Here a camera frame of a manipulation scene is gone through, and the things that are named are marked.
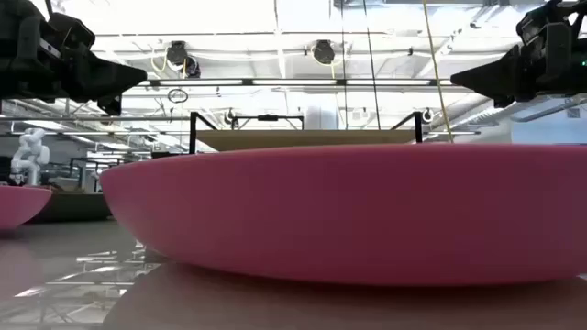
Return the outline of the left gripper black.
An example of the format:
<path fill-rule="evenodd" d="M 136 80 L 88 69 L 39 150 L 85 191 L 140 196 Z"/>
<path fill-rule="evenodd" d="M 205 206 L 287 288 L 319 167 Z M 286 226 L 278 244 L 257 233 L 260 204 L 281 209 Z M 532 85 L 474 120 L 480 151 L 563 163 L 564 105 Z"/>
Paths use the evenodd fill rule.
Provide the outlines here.
<path fill-rule="evenodd" d="M 63 13 L 44 17 L 30 1 L 1 2 L 1 97 L 97 100 L 109 116 L 120 116 L 121 94 L 147 79 L 144 70 L 97 57 L 84 44 L 68 48 L 77 19 Z"/>

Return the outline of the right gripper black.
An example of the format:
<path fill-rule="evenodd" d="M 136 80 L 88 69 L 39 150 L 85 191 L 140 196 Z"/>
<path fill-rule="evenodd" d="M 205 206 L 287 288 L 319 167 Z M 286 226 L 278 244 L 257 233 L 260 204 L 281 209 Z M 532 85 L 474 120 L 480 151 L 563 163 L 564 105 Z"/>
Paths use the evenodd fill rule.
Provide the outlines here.
<path fill-rule="evenodd" d="M 499 60 L 454 73 L 450 82 L 492 99 L 494 108 L 528 102 L 535 94 L 584 94 L 585 18 L 584 1 L 547 1 L 517 23 L 522 48 L 515 45 Z"/>

